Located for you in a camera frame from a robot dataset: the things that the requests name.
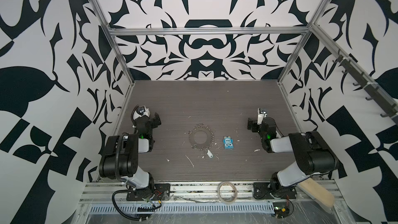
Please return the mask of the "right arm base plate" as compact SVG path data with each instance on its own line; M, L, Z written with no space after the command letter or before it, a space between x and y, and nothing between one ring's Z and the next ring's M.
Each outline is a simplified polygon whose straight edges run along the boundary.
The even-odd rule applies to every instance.
M253 183L253 197L256 200L296 199L296 189L293 186L283 187L278 183Z

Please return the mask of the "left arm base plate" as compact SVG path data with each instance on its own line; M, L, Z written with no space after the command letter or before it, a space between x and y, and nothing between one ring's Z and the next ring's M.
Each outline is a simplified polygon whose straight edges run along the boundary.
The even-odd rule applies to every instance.
M163 200L170 196L170 184L152 184L143 189L132 190L127 194L127 201Z

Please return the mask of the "pale green key tag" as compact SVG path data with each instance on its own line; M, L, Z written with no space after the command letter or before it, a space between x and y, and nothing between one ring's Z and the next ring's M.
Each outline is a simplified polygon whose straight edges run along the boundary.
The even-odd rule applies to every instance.
M207 155L208 155L209 158L213 158L214 157L210 150L207 151Z

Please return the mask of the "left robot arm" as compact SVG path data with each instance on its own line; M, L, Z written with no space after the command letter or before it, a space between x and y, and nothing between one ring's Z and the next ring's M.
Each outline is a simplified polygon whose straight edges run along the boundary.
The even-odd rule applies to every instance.
M132 190L154 191L153 176L140 168L140 153L152 152L153 130L161 125L158 113L151 114L146 106L137 105L131 114L133 133L110 136L98 166L100 177L116 179Z

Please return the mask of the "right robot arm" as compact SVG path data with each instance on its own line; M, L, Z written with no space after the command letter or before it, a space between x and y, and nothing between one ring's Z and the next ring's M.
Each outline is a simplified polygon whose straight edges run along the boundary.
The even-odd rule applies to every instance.
M275 172L268 183L254 183L254 198L288 199L294 197L297 184L314 175L324 175L339 167L339 160L317 131L290 133L277 137L274 119L264 117L261 122L248 119L247 129L260 136L263 149L268 153L293 152L295 162Z

